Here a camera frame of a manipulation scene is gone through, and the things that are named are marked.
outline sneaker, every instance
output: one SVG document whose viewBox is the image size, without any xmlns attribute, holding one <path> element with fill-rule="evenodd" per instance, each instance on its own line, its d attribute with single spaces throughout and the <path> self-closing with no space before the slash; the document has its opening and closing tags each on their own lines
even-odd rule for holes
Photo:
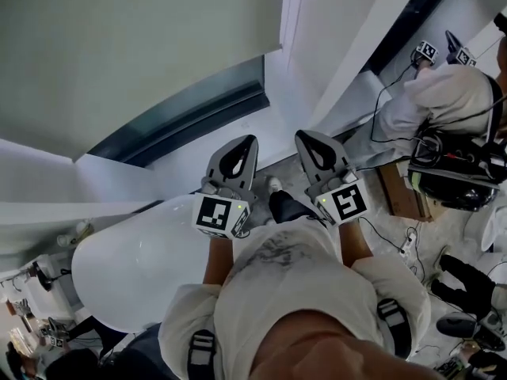
<svg viewBox="0 0 507 380">
<path fill-rule="evenodd" d="M 282 185 L 281 180 L 278 177 L 271 176 L 268 180 L 268 193 L 271 196 L 274 192 L 279 192 L 283 190 L 284 186 Z"/>
<path fill-rule="evenodd" d="M 442 268 L 440 267 L 440 259 L 442 259 L 442 256 L 443 255 L 450 255 L 451 254 L 451 246 L 450 245 L 446 245 L 442 248 L 442 250 L 440 251 L 437 259 L 435 260 L 435 263 L 433 264 L 433 267 L 435 268 L 435 270 L 439 271 L 439 272 L 443 272 Z"/>
<path fill-rule="evenodd" d="M 276 225 L 276 221 L 273 218 L 268 218 L 265 220 L 264 225 L 266 226 L 274 226 Z"/>
<path fill-rule="evenodd" d="M 423 286 L 426 287 L 426 290 L 432 294 L 431 292 L 431 285 L 433 284 L 433 282 L 435 280 L 439 280 L 440 278 L 442 277 L 442 272 L 438 272 L 438 273 L 433 273 L 428 279 L 426 279 L 424 282 L 423 282 Z"/>
</svg>

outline power strip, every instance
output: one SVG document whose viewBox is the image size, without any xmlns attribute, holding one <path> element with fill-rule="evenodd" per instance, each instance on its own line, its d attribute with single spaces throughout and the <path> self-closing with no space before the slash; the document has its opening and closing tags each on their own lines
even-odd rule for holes
<svg viewBox="0 0 507 380">
<path fill-rule="evenodd" d="M 412 248 L 415 246 L 417 241 L 417 235 L 415 232 L 411 232 L 408 237 L 406 237 L 402 246 L 400 247 L 399 254 L 405 258 L 411 254 Z"/>
</svg>

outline black pants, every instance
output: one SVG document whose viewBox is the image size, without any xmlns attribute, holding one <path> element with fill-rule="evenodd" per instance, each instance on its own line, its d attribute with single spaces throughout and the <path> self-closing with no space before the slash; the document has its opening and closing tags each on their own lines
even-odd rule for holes
<svg viewBox="0 0 507 380">
<path fill-rule="evenodd" d="M 467 290 L 451 289 L 435 280 L 431 291 L 442 300 L 458 306 L 464 313 L 475 314 L 479 321 L 482 320 L 491 311 L 494 281 L 476 268 L 449 255 L 442 256 L 440 266 L 444 272 L 451 273 L 463 283 Z"/>
<path fill-rule="evenodd" d="M 294 221 L 304 215 L 320 220 L 310 208 L 302 205 L 292 198 L 290 194 L 280 190 L 269 197 L 269 210 L 277 224 L 287 221 Z"/>
<path fill-rule="evenodd" d="M 94 329 L 102 340 L 102 350 L 100 355 L 101 358 L 107 352 L 111 351 L 115 346 L 117 346 L 118 343 L 127 336 L 126 333 L 110 329 L 97 321 L 97 319 L 94 317 L 89 317 L 85 319 L 81 324 L 69 331 L 69 340 L 76 339 L 78 336 L 84 335 L 85 333 L 88 333 Z"/>
</svg>

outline shoulder strap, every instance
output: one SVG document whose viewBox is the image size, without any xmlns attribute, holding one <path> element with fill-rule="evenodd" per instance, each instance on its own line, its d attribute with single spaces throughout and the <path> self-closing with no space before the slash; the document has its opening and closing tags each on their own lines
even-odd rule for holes
<svg viewBox="0 0 507 380">
<path fill-rule="evenodd" d="M 408 358 L 412 351 L 412 332 L 406 311 L 396 300 L 386 298 L 379 302 L 377 314 L 387 348 L 399 358 Z"/>
<path fill-rule="evenodd" d="M 501 88 L 493 78 L 491 78 L 487 74 L 484 75 L 486 76 L 488 82 L 490 83 L 491 91 L 493 93 L 493 102 L 496 103 L 503 97 L 503 94 L 501 93 Z M 490 112 L 490 120 L 488 121 L 488 134 L 486 137 L 486 141 L 488 143 L 493 142 L 495 137 L 497 136 L 503 112 L 504 112 L 503 102 L 496 104 L 493 107 L 493 110 Z"/>
<path fill-rule="evenodd" d="M 201 329 L 190 340 L 187 372 L 189 380 L 215 380 L 213 358 L 216 353 L 215 334 Z"/>
</svg>

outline cardboard box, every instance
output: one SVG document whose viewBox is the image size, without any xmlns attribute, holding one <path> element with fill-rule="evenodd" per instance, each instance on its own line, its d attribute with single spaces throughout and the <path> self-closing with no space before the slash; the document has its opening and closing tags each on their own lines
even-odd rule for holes
<svg viewBox="0 0 507 380">
<path fill-rule="evenodd" d="M 381 166 L 377 169 L 387 198 L 391 215 L 416 221 L 431 222 L 440 217 L 447 208 L 434 199 L 406 187 L 398 164 Z"/>
</svg>

